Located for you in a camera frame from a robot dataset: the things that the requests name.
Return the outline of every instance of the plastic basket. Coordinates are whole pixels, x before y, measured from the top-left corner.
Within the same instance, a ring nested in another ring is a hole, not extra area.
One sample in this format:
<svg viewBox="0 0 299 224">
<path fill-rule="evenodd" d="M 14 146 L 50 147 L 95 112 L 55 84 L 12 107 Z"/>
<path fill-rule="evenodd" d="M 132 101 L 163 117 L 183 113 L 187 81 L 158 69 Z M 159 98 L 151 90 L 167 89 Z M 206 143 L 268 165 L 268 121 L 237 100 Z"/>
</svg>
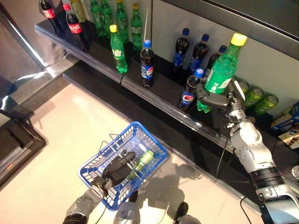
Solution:
<svg viewBox="0 0 299 224">
<path fill-rule="evenodd" d="M 167 156 L 167 151 L 142 124 L 132 122 L 99 153 L 81 166 L 78 173 L 80 179 L 90 187 L 90 183 L 94 178 L 101 175 L 106 166 L 116 156 L 120 155 L 120 152 L 124 149 L 128 152 L 134 151 L 136 154 L 134 161 L 130 164 L 132 168 L 134 168 L 139 158 L 147 150 L 153 152 L 154 158 L 142 168 L 141 172 L 138 172 L 138 175 L 135 174 L 135 178 L 131 180 L 125 179 L 122 183 L 108 191 L 107 199 L 103 199 L 102 202 L 111 211 L 117 210 L 121 203 L 138 189 L 140 184 L 154 172 Z"/>
</svg>

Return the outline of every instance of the floor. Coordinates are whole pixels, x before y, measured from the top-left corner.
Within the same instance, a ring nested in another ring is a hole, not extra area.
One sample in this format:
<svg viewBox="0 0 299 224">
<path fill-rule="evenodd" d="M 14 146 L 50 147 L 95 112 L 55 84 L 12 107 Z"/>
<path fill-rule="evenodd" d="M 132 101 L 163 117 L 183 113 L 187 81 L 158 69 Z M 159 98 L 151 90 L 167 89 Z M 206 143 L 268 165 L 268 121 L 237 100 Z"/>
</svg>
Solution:
<svg viewBox="0 0 299 224">
<path fill-rule="evenodd" d="M 36 110 L 32 123 L 48 145 L 0 191 L 2 223 L 62 223 L 70 205 L 87 190 L 78 178 L 79 167 L 97 153 L 103 140 L 110 141 L 109 133 L 120 133 L 129 124 L 72 85 Z M 171 224 L 182 201 L 201 224 L 248 223 L 238 199 L 170 152 L 139 190 L 141 223 Z M 89 224 L 96 223 L 104 207 L 96 207 Z M 263 223 L 246 206 L 245 211 L 253 224 Z M 115 214 L 106 210 L 99 224 L 113 223 Z"/>
</svg>

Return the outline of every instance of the pepsi bottle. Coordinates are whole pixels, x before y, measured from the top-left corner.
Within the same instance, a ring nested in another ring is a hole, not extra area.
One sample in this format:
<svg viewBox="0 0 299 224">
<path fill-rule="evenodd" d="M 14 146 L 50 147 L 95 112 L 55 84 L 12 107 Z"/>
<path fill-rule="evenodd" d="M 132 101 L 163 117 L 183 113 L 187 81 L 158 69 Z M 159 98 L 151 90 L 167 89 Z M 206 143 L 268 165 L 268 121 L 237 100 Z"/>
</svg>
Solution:
<svg viewBox="0 0 299 224">
<path fill-rule="evenodd" d="M 209 40 L 209 37 L 209 34 L 203 34 L 201 42 L 198 42 L 194 47 L 192 60 L 189 65 L 189 71 L 191 74 L 200 67 L 200 63 L 207 53 L 208 47 L 206 42 Z"/>
<path fill-rule="evenodd" d="M 43 10 L 43 14 L 50 21 L 56 35 L 60 36 L 60 37 L 63 36 L 64 31 L 63 31 L 60 23 L 58 22 L 58 19 L 56 18 L 56 14 L 54 13 L 53 8 L 50 5 L 50 3 L 46 0 L 40 0 L 39 3 L 40 3 L 41 8 Z"/>
<path fill-rule="evenodd" d="M 84 37 L 83 29 L 79 23 L 77 16 L 72 12 L 71 7 L 69 4 L 64 4 L 64 10 L 66 11 L 66 22 L 69 25 L 71 33 L 76 38 L 78 45 L 81 50 L 88 50 L 89 44 Z"/>
<path fill-rule="evenodd" d="M 220 54 L 213 54 L 210 57 L 209 63 L 207 64 L 207 67 L 206 67 L 206 70 L 205 70 L 205 77 L 209 76 L 209 74 L 211 72 L 211 69 L 213 67 L 213 64 L 220 57 L 220 55 L 223 54 L 226 51 L 226 49 L 227 49 L 227 46 L 221 45 L 220 48 L 219 48 L 219 53 Z"/>
<path fill-rule="evenodd" d="M 143 50 L 140 52 L 141 82 L 144 87 L 151 87 L 154 83 L 154 55 L 151 41 L 145 40 Z"/>
<path fill-rule="evenodd" d="M 183 36 L 178 38 L 176 43 L 176 54 L 174 55 L 172 66 L 173 74 L 177 74 L 181 70 L 186 52 L 189 48 L 189 41 L 186 38 L 189 35 L 189 29 L 184 28 L 182 34 Z"/>
<path fill-rule="evenodd" d="M 199 83 L 200 78 L 204 75 L 202 69 L 196 69 L 194 75 L 189 76 L 187 79 L 186 90 L 184 90 L 181 95 L 180 101 L 178 103 L 178 108 L 182 111 L 187 111 L 195 98 L 196 84 Z"/>
</svg>

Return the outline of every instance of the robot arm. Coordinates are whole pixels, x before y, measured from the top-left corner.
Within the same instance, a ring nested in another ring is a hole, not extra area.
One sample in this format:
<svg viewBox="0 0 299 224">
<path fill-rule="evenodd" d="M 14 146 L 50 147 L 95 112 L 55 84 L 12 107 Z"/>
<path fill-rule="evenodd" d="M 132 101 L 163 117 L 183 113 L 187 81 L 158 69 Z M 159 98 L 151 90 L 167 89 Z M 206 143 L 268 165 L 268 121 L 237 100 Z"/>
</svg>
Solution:
<svg viewBox="0 0 299 224">
<path fill-rule="evenodd" d="M 244 113 L 244 101 L 238 84 L 229 84 L 228 96 L 210 94 L 202 84 L 197 86 L 198 99 L 208 105 L 224 108 L 233 126 L 230 131 L 235 154 L 249 173 L 262 205 L 260 210 L 266 224 L 289 224 L 299 222 L 299 202 L 290 186 L 276 169 L 271 152 L 263 144 L 253 119 Z"/>
<path fill-rule="evenodd" d="M 115 157 L 103 175 L 95 177 L 91 187 L 67 210 L 63 224 L 87 224 L 90 213 L 108 195 L 108 190 L 121 183 L 132 171 L 127 163 L 134 157 L 135 152 Z"/>
</svg>

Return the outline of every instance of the red bottle cap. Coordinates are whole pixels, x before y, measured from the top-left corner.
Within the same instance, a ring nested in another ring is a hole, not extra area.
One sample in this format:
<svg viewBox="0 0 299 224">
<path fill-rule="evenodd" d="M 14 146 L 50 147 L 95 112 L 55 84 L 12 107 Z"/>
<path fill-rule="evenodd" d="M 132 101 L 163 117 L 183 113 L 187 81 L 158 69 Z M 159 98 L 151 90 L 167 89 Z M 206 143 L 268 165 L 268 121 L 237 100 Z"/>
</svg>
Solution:
<svg viewBox="0 0 299 224">
<path fill-rule="evenodd" d="M 69 11 L 71 9 L 69 4 L 64 4 L 65 11 Z"/>
</svg>

